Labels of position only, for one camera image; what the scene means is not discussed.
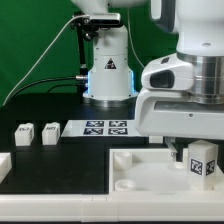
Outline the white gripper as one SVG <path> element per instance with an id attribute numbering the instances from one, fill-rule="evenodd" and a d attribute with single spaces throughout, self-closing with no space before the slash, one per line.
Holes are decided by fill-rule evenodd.
<path id="1" fill-rule="evenodd" d="M 189 102 L 182 92 L 143 88 L 134 120 L 140 134 L 166 137 L 172 157 L 177 154 L 173 137 L 224 140 L 224 104 Z"/>

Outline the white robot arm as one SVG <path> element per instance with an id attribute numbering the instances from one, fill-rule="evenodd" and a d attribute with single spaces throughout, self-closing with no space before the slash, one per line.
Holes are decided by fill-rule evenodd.
<path id="1" fill-rule="evenodd" d="M 224 0 L 71 0 L 93 36 L 87 102 L 108 106 L 137 99 L 135 128 L 145 136 L 224 140 Z M 127 29 L 110 7 L 148 1 L 160 29 L 179 35 L 176 52 L 151 61 L 133 88 Z"/>

